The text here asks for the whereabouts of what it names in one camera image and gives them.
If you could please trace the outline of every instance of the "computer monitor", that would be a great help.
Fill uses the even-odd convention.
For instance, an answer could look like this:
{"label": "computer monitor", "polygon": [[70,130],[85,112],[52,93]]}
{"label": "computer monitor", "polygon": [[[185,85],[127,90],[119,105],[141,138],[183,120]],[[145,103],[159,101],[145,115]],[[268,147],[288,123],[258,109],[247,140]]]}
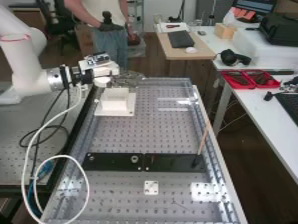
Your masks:
{"label": "computer monitor", "polygon": [[255,11],[258,15],[272,12],[276,0],[234,0],[232,6],[240,9]]}

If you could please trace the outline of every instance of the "keyboard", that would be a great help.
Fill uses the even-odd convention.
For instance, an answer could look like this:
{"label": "keyboard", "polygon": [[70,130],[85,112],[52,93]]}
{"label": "keyboard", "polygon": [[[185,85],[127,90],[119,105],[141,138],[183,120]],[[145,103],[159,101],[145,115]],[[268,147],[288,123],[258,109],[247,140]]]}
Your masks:
{"label": "keyboard", "polygon": [[279,93],[275,97],[298,126],[298,94]]}
{"label": "keyboard", "polygon": [[170,39],[170,45],[173,48],[187,48],[194,46],[194,41],[187,31],[177,31],[167,33]]}

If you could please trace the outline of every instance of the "red tray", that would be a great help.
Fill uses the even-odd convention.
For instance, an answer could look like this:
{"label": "red tray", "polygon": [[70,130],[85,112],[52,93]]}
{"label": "red tray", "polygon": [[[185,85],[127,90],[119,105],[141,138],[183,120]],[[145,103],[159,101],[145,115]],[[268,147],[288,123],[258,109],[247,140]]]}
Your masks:
{"label": "red tray", "polygon": [[262,70],[244,70],[243,75],[254,82],[256,88],[267,89],[280,86],[280,83]]}
{"label": "red tray", "polygon": [[230,84],[234,89],[254,89],[255,83],[248,78],[247,75],[243,74],[242,71],[238,70],[227,70],[220,72],[222,77],[226,82]]}

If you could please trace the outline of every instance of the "jeans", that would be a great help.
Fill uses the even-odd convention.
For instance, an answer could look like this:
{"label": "jeans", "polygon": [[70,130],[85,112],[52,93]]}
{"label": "jeans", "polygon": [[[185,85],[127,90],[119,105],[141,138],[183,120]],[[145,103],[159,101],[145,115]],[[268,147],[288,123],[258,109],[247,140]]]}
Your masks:
{"label": "jeans", "polygon": [[105,51],[111,61],[121,68],[127,69],[127,37],[126,30],[115,30],[101,32],[98,29],[91,29],[91,39],[95,52]]}

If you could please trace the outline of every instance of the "person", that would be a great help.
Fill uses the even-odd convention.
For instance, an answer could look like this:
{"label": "person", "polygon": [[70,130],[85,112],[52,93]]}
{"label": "person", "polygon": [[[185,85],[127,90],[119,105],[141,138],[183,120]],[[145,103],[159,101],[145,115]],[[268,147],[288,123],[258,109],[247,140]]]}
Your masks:
{"label": "person", "polygon": [[127,35],[134,38],[127,20],[126,0],[63,0],[73,15],[91,26],[95,52],[105,51],[110,59],[127,69]]}

